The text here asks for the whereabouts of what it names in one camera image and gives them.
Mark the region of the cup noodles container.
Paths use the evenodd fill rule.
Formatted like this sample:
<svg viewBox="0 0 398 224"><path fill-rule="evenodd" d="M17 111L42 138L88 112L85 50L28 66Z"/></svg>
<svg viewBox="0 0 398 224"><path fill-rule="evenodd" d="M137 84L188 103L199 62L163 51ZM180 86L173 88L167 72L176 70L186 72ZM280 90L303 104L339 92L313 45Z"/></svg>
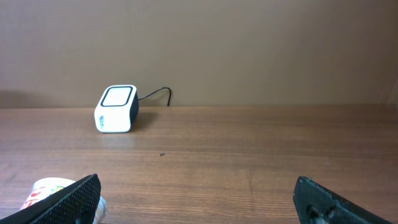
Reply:
<svg viewBox="0 0 398 224"><path fill-rule="evenodd" d="M20 210L23 210L48 196L58 192L59 190L68 187L75 183L74 180L64 179L59 177L47 177L36 181L30 191L28 198L22 204ZM96 209L93 224L102 223L108 211L108 204L103 197L100 197L99 204Z"/></svg>

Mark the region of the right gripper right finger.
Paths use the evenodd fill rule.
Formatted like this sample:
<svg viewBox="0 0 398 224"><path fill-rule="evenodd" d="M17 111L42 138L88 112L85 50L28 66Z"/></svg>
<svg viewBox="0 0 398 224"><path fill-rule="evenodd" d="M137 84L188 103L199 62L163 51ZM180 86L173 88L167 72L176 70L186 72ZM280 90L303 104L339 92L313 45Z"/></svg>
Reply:
<svg viewBox="0 0 398 224"><path fill-rule="evenodd" d="M293 201L301 224L391 224L304 176L297 179Z"/></svg>

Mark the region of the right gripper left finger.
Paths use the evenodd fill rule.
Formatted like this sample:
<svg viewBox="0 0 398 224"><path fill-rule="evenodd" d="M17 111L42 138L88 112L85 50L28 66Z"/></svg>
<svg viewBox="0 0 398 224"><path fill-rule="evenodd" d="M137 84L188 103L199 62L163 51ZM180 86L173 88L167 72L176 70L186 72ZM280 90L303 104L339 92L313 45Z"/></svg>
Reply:
<svg viewBox="0 0 398 224"><path fill-rule="evenodd" d="M1 219L1 223L93 224L100 197L100 180L97 174L91 174L45 199Z"/></svg>

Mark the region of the white barcode scanner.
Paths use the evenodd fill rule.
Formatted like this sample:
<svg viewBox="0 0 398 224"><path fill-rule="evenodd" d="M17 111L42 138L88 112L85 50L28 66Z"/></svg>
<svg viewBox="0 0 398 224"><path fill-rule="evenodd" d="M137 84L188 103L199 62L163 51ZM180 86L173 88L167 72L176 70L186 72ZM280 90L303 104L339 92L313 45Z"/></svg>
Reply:
<svg viewBox="0 0 398 224"><path fill-rule="evenodd" d="M134 85L112 85L105 89L95 112L95 125L101 133L127 133L139 112Z"/></svg>

